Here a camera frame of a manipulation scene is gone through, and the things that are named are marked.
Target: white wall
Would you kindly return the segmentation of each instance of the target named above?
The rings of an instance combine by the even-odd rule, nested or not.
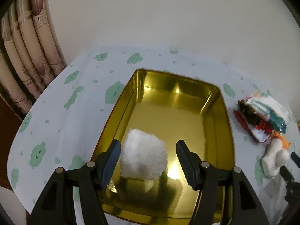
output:
[[[26,225],[25,208],[14,192],[0,186],[0,203],[15,225]]]
[[[283,92],[300,119],[300,30],[282,0],[48,0],[67,64],[97,43],[179,49]]]

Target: metal screw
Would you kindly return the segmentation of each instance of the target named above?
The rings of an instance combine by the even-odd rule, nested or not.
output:
[[[57,169],[55,169],[56,173],[62,173],[64,171],[64,169],[62,167],[58,167]]]
[[[88,167],[94,167],[95,165],[96,165],[95,162],[88,162],[87,164]]]
[[[233,170],[236,172],[236,173],[240,173],[242,171],[242,169],[240,169],[239,167],[235,166],[233,168]]]
[[[205,168],[208,168],[209,167],[209,163],[208,162],[202,162],[201,166],[205,167]]]

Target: gold metal tray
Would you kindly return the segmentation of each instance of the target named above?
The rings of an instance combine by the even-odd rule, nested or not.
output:
[[[176,142],[217,168],[234,166],[233,138],[220,90],[191,78],[152,70],[135,71],[102,131],[92,160],[113,139],[123,144],[130,129],[155,134],[167,148],[167,170],[158,180],[123,178],[117,163],[110,184],[99,192],[105,212],[141,224],[188,224],[199,192],[187,184]],[[214,221],[221,218],[218,190]]]

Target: beige curtain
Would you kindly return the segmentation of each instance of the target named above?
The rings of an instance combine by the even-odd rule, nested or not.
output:
[[[29,112],[64,68],[44,0],[16,0],[1,19],[0,95],[19,116]]]

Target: snack package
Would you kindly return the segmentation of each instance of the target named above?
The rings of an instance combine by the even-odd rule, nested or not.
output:
[[[269,122],[273,129],[285,134],[287,129],[288,111],[270,95],[265,96],[261,92],[255,92],[246,103],[257,113],[256,115],[264,121]]]
[[[266,142],[273,131],[285,134],[288,111],[270,95],[257,91],[238,106],[235,117],[255,142]]]

